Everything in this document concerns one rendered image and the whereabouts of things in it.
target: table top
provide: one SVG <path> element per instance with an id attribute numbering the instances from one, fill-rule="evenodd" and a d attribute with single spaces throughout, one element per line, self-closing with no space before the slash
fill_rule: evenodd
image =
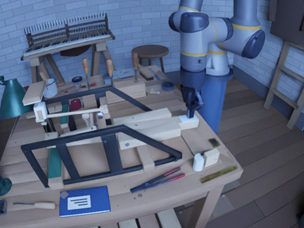
<path id="1" fill-rule="evenodd" d="M 143 45 L 132 50 L 139 58 L 161 58 L 169 53 L 169 49 L 160 45 Z"/>
<path id="2" fill-rule="evenodd" d="M 162 77 L 164 76 L 160 70 L 157 74 Z M 94 76 L 90 80 L 96 80 L 100 77 Z M 137 100 L 151 109 L 167 107 L 172 112 L 172 116 L 184 115 L 186 107 L 177 88 L 170 92 L 161 91 L 160 95 L 149 94 L 151 88 L 154 88 L 156 91 L 160 90 L 160 83 L 164 80 L 166 79 L 147 81 L 147 96 Z M 111 119 L 143 112 L 128 102 L 111 104 L 108 108 Z M 140 170 L 124 175 L 66 185 L 64 190 L 107 185 L 110 197 L 111 212 L 71 218 L 59 217 L 59 195 L 60 191 L 63 190 L 52 191 L 49 188 L 45 188 L 20 149 L 21 145 L 43 141 L 45 131 L 39 123 L 35 122 L 35 119 L 26 119 L 25 115 L 20 116 L 11 133 L 7 147 L 3 153 L 3 158 L 0 161 L 0 173 L 3 175 L 3 178 L 9 178 L 12 181 L 12 189 L 6 195 L 0 197 L 0 200 L 5 199 L 8 203 L 7 214 L 0 217 L 1 227 L 95 227 L 139 218 L 178 207 L 205 197 L 208 191 L 237 180 L 241 176 L 243 169 L 205 120 L 198 113 L 196 113 L 196 116 L 200 120 L 197 128 L 183 130 L 180 137 L 162 141 L 165 145 L 183 153 L 182 159 L 177 162 L 156 166 L 155 170 L 149 172 Z M 201 172 L 193 171 L 194 155 L 213 149 L 208 141 L 208 139 L 212 138 L 215 138 L 220 143 L 220 146 L 217 147 L 220 151 L 220 158 L 217 164 L 205 167 Z M 154 160 L 168 157 L 168 154 L 161 150 L 149 145 L 148 147 Z M 80 176 L 108 170 L 102 143 L 69 147 L 69 151 Z M 124 168 L 141 164 L 136 149 L 122 150 L 120 153 Z M 49 149 L 34 150 L 33 154 L 44 172 L 47 173 Z M 200 182 L 202 177 L 206 177 L 232 165 L 237 166 L 235 171 L 203 184 Z M 144 192 L 130 193 L 130 188 L 176 167 L 181 167 L 181 170 L 176 175 L 184 173 L 185 177 Z M 15 202 L 35 203 L 39 201 L 54 202 L 56 208 L 54 210 L 43 210 L 33 208 L 31 205 L 13 205 Z"/>

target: small blue box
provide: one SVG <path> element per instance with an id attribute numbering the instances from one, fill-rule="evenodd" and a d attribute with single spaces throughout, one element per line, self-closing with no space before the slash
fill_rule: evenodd
<path id="1" fill-rule="evenodd" d="M 7 202 L 4 199 L 2 199 L 0 200 L 0 216 L 5 215 L 6 213 L 7 213 Z"/>

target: wooden handled tool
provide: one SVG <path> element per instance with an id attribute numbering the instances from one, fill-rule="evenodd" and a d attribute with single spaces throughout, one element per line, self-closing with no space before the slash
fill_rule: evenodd
<path id="1" fill-rule="evenodd" d="M 134 73 L 135 73 L 135 82 L 137 82 L 137 66 L 138 66 L 138 55 L 137 55 L 137 53 L 132 53 L 132 63 L 133 63 Z"/>
<path id="2" fill-rule="evenodd" d="M 40 76 L 44 81 L 46 81 L 46 84 L 49 85 L 48 79 L 46 78 L 46 75 L 43 72 L 40 72 Z"/>
<path id="3" fill-rule="evenodd" d="M 108 59 L 106 61 L 106 66 L 108 67 L 108 73 L 111 77 L 111 83 L 112 83 L 112 86 L 113 86 L 113 71 L 114 71 L 113 61 L 111 59 Z"/>
<path id="4" fill-rule="evenodd" d="M 37 203 L 13 203 L 13 205 L 34 205 L 35 208 L 55 209 L 55 203 L 37 202 Z"/>
<path id="5" fill-rule="evenodd" d="M 82 59 L 82 68 L 84 69 L 85 78 L 87 79 L 87 90 L 89 90 L 89 78 L 87 77 L 87 74 L 89 73 L 89 65 L 87 64 L 87 58 Z"/>

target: baseboard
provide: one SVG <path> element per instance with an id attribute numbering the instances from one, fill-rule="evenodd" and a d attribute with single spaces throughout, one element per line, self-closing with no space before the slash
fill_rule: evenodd
<path id="1" fill-rule="evenodd" d="M 260 98 L 266 100 L 268 95 L 269 88 L 261 84 L 258 80 L 254 79 L 252 76 L 248 75 L 246 72 L 242 71 L 240 68 L 234 66 L 234 77 L 246 85 L 249 89 L 255 92 Z M 287 119 L 290 119 L 292 112 L 294 111 L 293 107 L 288 105 L 285 101 L 280 99 L 278 96 L 275 96 L 271 106 L 273 106 L 277 111 L 284 115 Z M 301 113 L 296 126 L 300 130 L 304 130 L 304 113 Z"/>

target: wooden floor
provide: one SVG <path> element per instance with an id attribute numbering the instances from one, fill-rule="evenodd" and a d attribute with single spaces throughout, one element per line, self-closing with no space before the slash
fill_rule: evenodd
<path id="1" fill-rule="evenodd" d="M 289 130 L 288 119 L 263 104 L 238 80 L 227 83 L 218 135 L 244 172 L 224 188 L 230 211 L 211 216 L 207 228 L 299 227 L 296 214 L 304 210 L 304 132 Z M 15 120 L 0 121 L 0 157 Z M 191 204 L 175 211 L 186 227 Z"/>

